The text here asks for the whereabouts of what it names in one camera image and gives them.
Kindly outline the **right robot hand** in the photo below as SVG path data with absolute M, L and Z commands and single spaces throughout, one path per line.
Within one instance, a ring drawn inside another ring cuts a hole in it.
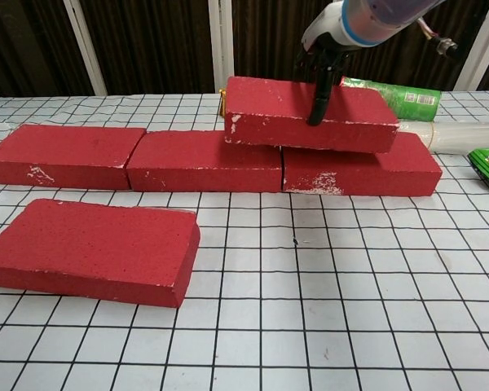
M 329 3 L 302 35 L 297 61 L 306 73 L 315 73 L 315 93 L 307 123 L 317 126 L 328 109 L 339 65 L 352 48 L 342 28 L 343 1 Z

